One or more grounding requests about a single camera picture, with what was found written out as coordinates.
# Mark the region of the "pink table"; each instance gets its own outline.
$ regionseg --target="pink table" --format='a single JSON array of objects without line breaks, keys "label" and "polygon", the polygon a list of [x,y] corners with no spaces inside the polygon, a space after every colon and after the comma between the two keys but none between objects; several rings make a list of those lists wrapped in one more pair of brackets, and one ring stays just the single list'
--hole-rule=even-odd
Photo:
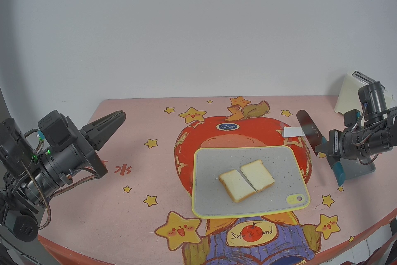
[{"label": "pink table", "polygon": [[[99,152],[109,173],[51,201],[40,234],[58,259],[123,264],[319,264],[350,249],[397,214],[395,150],[376,171],[338,188],[325,158],[305,138],[282,138],[308,111],[321,132],[343,130],[336,97],[163,98],[103,101],[92,120],[124,110],[126,122]],[[235,123],[236,130],[220,130]],[[309,207],[273,216],[201,220],[191,211],[191,171],[200,147],[292,148],[307,183]],[[247,244],[227,234],[240,223],[274,224],[277,233]]]}]

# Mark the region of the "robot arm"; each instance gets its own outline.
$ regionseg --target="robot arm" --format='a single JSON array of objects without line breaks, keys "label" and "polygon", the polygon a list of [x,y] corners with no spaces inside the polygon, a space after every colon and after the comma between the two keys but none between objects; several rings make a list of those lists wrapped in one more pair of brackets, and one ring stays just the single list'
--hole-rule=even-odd
[{"label": "robot arm", "polygon": [[316,146],[315,151],[325,153],[330,160],[358,159],[367,165],[376,158],[371,160],[370,156],[392,150],[397,145],[397,108],[386,109],[383,91],[380,82],[360,88],[362,114],[357,109],[345,113],[345,130],[331,130],[328,142]]},{"label": "robot arm", "polygon": [[[34,240],[38,230],[51,220],[51,198],[108,172],[96,150],[102,148],[125,119],[126,114],[117,111],[78,130],[69,117],[52,111],[38,122],[39,135],[49,143],[41,151],[40,147],[30,146],[13,118],[1,122],[0,161],[7,169],[3,177],[6,188],[0,190],[1,225],[22,241]],[[81,170],[92,176],[73,183],[73,177]],[[58,190],[66,184],[69,186]],[[47,209],[47,222],[42,227],[34,217],[37,205]]]}]

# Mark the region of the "gray cutting board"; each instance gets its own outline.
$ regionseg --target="gray cutting board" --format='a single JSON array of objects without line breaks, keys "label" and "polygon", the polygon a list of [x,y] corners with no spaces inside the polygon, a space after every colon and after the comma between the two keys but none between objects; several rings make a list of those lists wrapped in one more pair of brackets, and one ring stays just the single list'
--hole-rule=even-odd
[{"label": "gray cutting board", "polygon": [[[240,203],[229,197],[219,181],[222,173],[261,159],[275,183]],[[299,210],[310,196],[293,151],[287,146],[201,148],[195,153],[192,210],[200,218],[253,217]]]}]

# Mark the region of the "red apple illustration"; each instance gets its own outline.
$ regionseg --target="red apple illustration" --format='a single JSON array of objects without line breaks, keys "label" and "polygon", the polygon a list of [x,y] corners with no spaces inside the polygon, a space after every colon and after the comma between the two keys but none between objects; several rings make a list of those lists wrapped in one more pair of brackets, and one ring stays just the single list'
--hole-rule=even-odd
[{"label": "red apple illustration", "polygon": [[263,230],[260,227],[256,227],[255,224],[256,223],[253,223],[252,225],[247,225],[241,231],[241,237],[246,242],[256,242],[262,237]]}]

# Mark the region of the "bread slice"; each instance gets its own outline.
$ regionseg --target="bread slice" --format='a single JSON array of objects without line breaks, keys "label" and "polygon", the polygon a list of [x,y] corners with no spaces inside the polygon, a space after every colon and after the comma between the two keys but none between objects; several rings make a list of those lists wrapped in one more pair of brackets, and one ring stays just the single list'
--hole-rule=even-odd
[{"label": "bread slice", "polygon": [[274,184],[273,177],[260,159],[255,160],[252,163],[247,163],[246,165],[241,166],[240,169],[258,192],[265,190]]},{"label": "bread slice", "polygon": [[219,181],[235,203],[239,203],[256,193],[236,169],[220,174]]}]

